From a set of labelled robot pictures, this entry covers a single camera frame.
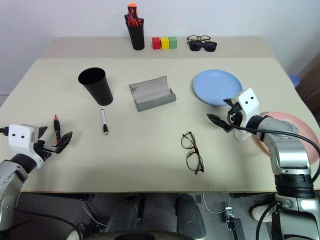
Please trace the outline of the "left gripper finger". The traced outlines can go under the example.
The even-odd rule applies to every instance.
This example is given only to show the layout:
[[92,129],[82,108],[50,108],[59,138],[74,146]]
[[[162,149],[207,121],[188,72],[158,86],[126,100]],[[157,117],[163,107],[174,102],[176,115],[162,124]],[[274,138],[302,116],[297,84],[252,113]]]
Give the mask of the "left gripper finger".
[[44,140],[41,140],[41,137],[44,135],[47,129],[47,126],[41,126],[38,128],[38,142],[45,142]]
[[67,132],[66,134],[64,134],[61,139],[60,142],[55,146],[56,147],[56,154],[60,154],[70,143],[71,139],[73,136],[73,132]]

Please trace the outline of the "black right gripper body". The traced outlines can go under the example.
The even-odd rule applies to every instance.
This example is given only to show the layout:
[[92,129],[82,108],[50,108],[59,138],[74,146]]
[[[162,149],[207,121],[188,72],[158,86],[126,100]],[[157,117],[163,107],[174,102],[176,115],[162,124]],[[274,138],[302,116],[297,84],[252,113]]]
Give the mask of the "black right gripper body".
[[240,127],[243,120],[243,116],[241,113],[242,107],[238,102],[237,103],[227,102],[227,105],[231,107],[227,115],[227,120],[228,122],[231,122],[231,123],[229,124],[226,123],[223,129],[226,133],[229,133],[231,130],[237,129]]

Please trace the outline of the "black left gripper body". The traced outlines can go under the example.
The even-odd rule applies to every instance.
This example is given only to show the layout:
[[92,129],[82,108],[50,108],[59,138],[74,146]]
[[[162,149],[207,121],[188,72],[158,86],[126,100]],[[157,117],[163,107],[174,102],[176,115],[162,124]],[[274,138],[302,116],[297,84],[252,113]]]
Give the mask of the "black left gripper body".
[[57,145],[47,145],[44,140],[39,140],[33,145],[33,149],[37,155],[45,162],[52,156],[52,153],[57,152]]

